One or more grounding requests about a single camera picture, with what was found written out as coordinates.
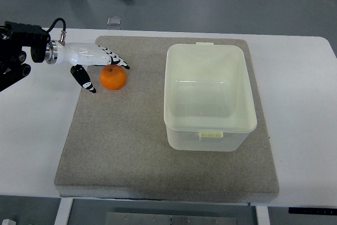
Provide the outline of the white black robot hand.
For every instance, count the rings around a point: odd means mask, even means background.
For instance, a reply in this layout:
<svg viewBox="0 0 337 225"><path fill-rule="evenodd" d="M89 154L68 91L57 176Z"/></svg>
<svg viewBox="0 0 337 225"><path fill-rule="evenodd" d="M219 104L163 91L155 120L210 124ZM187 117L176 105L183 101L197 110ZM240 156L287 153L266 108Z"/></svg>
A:
<svg viewBox="0 0 337 225"><path fill-rule="evenodd" d="M48 64L72 64L71 74L77 83L96 93L91 79L85 70L86 66L118 65L130 69L129 65L107 47L90 43L66 43L52 40L48 43L45 53L45 62Z"/></svg>

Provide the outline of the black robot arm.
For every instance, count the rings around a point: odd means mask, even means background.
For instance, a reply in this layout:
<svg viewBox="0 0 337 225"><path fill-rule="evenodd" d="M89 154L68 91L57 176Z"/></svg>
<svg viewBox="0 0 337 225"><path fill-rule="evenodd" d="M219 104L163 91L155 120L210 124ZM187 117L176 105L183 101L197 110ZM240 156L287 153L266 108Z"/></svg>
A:
<svg viewBox="0 0 337 225"><path fill-rule="evenodd" d="M33 62L41 63L50 40L38 25L6 21L1 26L1 91L29 75L31 66L25 63L23 47L30 47Z"/></svg>

